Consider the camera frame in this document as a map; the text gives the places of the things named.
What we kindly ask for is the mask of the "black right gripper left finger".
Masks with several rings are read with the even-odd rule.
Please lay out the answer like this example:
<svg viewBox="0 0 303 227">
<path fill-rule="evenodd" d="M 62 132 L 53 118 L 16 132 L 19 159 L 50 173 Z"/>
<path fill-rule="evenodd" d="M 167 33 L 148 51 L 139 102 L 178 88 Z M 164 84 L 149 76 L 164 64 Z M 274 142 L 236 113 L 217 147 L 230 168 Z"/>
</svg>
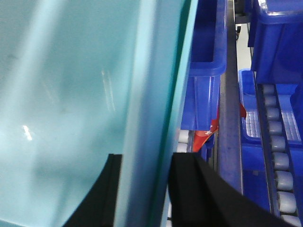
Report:
<svg viewBox="0 0 303 227">
<path fill-rule="evenodd" d="M 90 191 L 65 222 L 65 227 L 112 227 L 121 171 L 121 154 L 109 154 Z"/>
</svg>

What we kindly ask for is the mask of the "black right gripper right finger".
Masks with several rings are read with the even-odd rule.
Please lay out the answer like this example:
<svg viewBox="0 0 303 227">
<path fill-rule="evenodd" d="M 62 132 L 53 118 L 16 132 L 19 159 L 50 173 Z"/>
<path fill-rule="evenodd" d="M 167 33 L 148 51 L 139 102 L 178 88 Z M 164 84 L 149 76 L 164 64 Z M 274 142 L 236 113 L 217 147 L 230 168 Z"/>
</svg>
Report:
<svg viewBox="0 0 303 227">
<path fill-rule="evenodd" d="M 174 227 L 288 227 L 228 185 L 201 157 L 174 153 L 169 171 Z"/>
</svg>

